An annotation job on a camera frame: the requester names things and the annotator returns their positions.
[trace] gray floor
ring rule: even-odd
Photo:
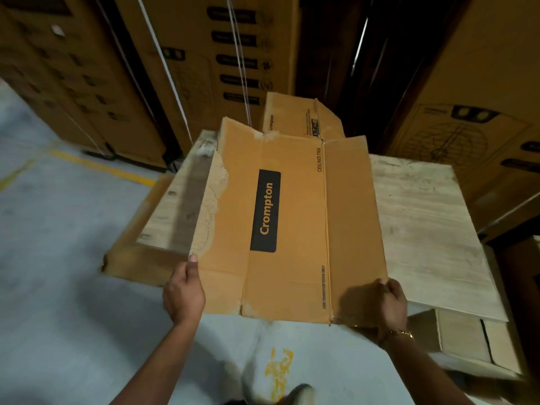
[[[0,404],[105,404],[170,326],[160,289],[98,271],[150,188],[52,147],[84,157],[0,80]],[[223,402],[240,376],[260,399],[306,382],[319,404],[412,404],[387,355],[347,329],[219,315],[203,317],[171,403]]]

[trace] person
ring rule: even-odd
[[[407,299],[393,279],[378,279],[377,327],[380,346],[390,356],[416,405],[472,405],[473,402],[407,333]],[[203,314],[205,293],[197,256],[181,263],[163,289],[173,326],[111,405],[165,405],[171,398]],[[309,386],[298,386],[281,404],[313,403]]]

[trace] hand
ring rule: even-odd
[[[196,321],[199,324],[206,297],[199,278],[197,256],[192,254],[188,262],[180,263],[163,287],[163,306],[174,325]]]
[[[407,331],[407,299],[397,280],[375,280],[377,286],[379,339],[388,331]]]

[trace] forearm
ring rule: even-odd
[[[111,405],[166,405],[189,352],[198,321],[174,326]]]
[[[382,348],[416,405],[473,405],[412,338],[394,335],[384,341]]]

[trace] small open carton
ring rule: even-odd
[[[224,118],[193,237],[206,313],[372,325],[387,277],[364,136],[269,93],[259,132]]]

